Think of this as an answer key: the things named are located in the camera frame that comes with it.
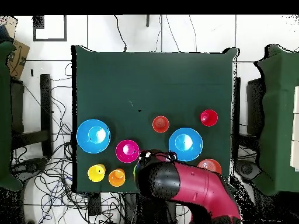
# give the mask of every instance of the blue bowl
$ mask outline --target blue bowl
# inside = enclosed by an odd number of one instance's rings
[[[177,129],[169,139],[169,150],[177,154],[178,160],[189,162],[196,159],[203,149],[199,133],[191,128]]]
[[[76,138],[81,149],[96,154],[107,148],[110,142],[110,131],[100,120],[86,120],[79,126]]]

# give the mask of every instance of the table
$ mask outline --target table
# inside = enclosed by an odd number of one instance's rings
[[[203,139],[200,156],[188,162],[197,166],[203,159],[215,159],[228,177],[231,153],[231,100],[233,59],[236,48],[223,54],[200,52],[90,52],[72,46],[73,127],[95,118],[107,124],[111,132],[109,146],[101,153],[89,154],[78,145],[73,165],[73,190],[77,192],[136,193],[132,163],[120,162],[116,145],[132,139],[140,149],[168,151],[168,140],[178,128],[195,129]],[[205,109],[218,113],[218,122],[205,127],[199,115]],[[153,119],[166,116],[167,132],[159,134],[152,128]],[[106,175],[101,182],[88,179],[88,169],[104,164]],[[126,182],[113,187],[109,173],[121,168]]]

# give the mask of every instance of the magenta cup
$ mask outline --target magenta cup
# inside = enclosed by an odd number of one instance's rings
[[[116,157],[123,163],[131,163],[139,156],[139,147],[132,140],[123,140],[117,144]]]

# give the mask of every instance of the dark green tablecloth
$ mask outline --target dark green tablecloth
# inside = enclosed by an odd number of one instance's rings
[[[110,144],[101,153],[92,155],[77,146],[77,191],[136,192],[133,168],[137,161],[120,162],[115,155],[116,145],[132,139],[140,149],[168,151],[169,137],[181,127],[194,128],[203,139],[201,155],[189,163],[196,166],[203,159],[215,159],[221,164],[222,175],[228,177],[232,60],[237,52],[236,48],[223,54],[90,52],[73,47],[73,66],[77,66],[77,77],[73,76],[73,85],[77,80],[74,131],[91,118],[103,121],[111,131]],[[205,127],[200,122],[199,115],[205,109],[218,113],[215,126]],[[170,122],[163,134],[152,128],[157,115],[166,116]],[[94,183],[87,171],[98,163],[106,166],[106,175]],[[109,173],[116,168],[126,172],[121,187],[108,182]]]
[[[22,183],[10,174],[12,146],[11,77],[7,67],[8,55],[16,47],[10,41],[0,43],[0,187],[19,191]]]
[[[265,80],[263,97],[265,126],[260,136],[259,166],[263,173],[254,179],[261,192],[299,192],[299,172],[290,166],[295,87],[299,86],[299,53],[277,45],[266,48],[256,63]]]

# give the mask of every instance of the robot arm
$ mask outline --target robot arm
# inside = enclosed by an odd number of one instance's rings
[[[143,151],[135,167],[135,182],[142,195],[188,206],[195,224],[201,218],[202,207],[215,224],[238,224],[241,219],[221,175],[182,164],[168,153]]]

